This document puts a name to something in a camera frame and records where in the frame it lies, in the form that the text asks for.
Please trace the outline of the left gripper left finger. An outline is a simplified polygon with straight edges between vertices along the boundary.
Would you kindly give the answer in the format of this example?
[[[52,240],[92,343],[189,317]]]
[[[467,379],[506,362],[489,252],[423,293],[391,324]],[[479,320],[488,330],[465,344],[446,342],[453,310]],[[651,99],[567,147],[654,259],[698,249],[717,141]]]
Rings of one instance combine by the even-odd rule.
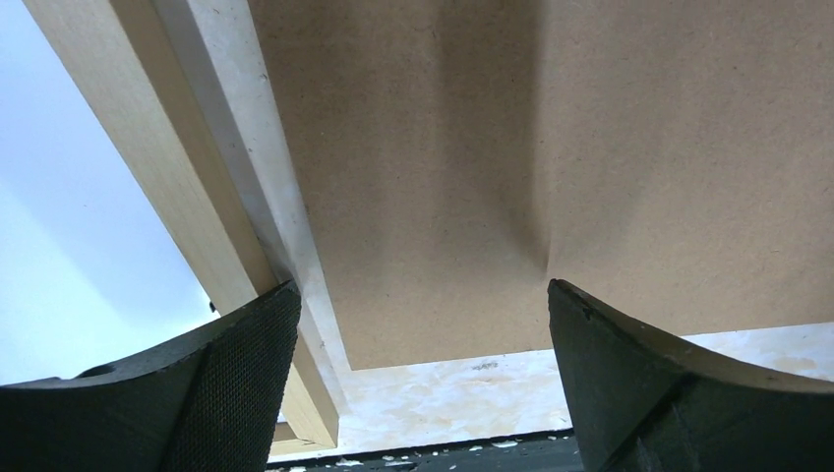
[[[5,471],[263,471],[298,338],[287,281],[82,372],[1,389]]]

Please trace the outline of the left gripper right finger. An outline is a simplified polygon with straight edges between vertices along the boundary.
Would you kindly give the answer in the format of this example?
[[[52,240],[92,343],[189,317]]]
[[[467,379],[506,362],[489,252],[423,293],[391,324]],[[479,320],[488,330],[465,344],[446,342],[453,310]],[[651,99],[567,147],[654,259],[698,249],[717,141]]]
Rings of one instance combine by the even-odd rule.
[[[588,471],[829,471],[833,385],[746,363],[548,286],[566,406]]]

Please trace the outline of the brown backing board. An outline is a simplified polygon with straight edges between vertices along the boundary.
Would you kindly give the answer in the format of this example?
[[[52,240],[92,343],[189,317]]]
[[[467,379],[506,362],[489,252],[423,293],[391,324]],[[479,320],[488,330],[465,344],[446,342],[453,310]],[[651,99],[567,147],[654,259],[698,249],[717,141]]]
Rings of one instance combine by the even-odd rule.
[[[255,1],[347,362],[833,318],[829,1]]]

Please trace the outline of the wooden picture frame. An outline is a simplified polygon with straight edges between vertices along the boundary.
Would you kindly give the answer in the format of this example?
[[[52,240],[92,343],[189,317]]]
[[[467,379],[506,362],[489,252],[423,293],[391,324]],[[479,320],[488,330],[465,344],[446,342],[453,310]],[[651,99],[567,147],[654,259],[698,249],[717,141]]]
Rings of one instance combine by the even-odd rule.
[[[225,314],[293,278],[273,273],[155,2],[27,9]]]

